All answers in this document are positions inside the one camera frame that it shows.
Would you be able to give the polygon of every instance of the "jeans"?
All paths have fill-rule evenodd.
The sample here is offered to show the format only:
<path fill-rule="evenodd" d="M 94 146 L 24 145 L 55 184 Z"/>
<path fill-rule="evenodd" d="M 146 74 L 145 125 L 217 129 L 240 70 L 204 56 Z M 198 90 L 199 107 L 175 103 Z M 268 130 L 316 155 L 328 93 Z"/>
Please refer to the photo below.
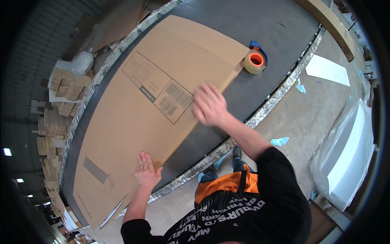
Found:
<path fill-rule="evenodd" d="M 245 161 L 243 161 L 239 158 L 234 158 L 232 160 L 233 172 L 244 171 L 245 170 L 244 164 L 246 164 Z M 218 176 L 214 171 L 208 171 L 204 176 L 202 176 L 202 178 L 200 179 L 200 182 L 205 183 L 205 182 L 216 180 L 217 178 L 218 178 Z"/>

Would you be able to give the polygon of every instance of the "person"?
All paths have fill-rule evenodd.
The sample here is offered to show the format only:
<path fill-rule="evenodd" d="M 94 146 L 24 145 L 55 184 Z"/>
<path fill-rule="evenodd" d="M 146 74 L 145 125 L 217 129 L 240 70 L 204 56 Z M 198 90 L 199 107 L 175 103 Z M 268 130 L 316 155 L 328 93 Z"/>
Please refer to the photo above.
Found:
<path fill-rule="evenodd" d="M 135 173 L 138 188 L 121 228 L 124 243 L 306 243 L 311 213 L 286 157 L 230 114 L 212 85 L 196 90 L 193 111 L 203 125 L 217 126 L 237 142 L 234 172 L 219 178 L 207 172 L 196 190 L 195 208 L 164 236 L 153 236 L 145 212 L 162 168 L 155 172 L 151 157 L 141 152 Z M 256 162 L 257 173 L 241 160 L 240 148 Z"/>

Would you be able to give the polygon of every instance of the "man's left hand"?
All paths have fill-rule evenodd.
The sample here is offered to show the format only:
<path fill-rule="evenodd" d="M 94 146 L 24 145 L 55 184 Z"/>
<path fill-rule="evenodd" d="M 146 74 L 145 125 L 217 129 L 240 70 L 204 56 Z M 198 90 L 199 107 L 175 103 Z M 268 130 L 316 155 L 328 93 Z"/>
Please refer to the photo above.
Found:
<path fill-rule="evenodd" d="M 152 159 L 149 154 L 144 153 L 143 151 L 137 155 L 137 160 L 138 168 L 135 172 L 135 178 L 137 179 L 138 185 L 152 191 L 161 180 L 161 170 L 163 170 L 163 167 L 154 171 Z"/>

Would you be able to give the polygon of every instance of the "ceiling light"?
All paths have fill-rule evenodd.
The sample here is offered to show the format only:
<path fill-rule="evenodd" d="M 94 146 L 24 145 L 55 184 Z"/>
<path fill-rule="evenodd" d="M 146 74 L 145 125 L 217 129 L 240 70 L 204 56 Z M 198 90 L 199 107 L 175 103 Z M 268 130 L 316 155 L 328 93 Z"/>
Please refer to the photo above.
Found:
<path fill-rule="evenodd" d="M 5 156 L 12 156 L 11 150 L 9 148 L 3 148 Z"/>

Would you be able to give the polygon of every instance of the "dark table surface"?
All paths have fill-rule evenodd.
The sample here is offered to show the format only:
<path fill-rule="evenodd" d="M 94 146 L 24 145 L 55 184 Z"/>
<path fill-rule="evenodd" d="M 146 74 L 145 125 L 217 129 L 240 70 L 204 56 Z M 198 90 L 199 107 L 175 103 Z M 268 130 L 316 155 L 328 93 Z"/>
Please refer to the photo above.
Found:
<path fill-rule="evenodd" d="M 255 39 L 268 55 L 268 66 L 259 75 L 243 70 L 224 92 L 228 110 L 238 119 L 247 119 L 291 69 L 314 35 L 319 22 L 292 0 L 186 0 L 145 30 L 110 68 L 77 127 L 71 143 L 62 181 L 62 198 L 85 226 L 73 197 L 73 182 L 81 144 L 92 114 L 123 60 L 147 32 L 168 15 L 176 15 L 210 27 L 249 46 Z M 176 178 L 227 138 L 217 128 L 197 126 L 165 162 L 162 180 L 154 190 Z"/>

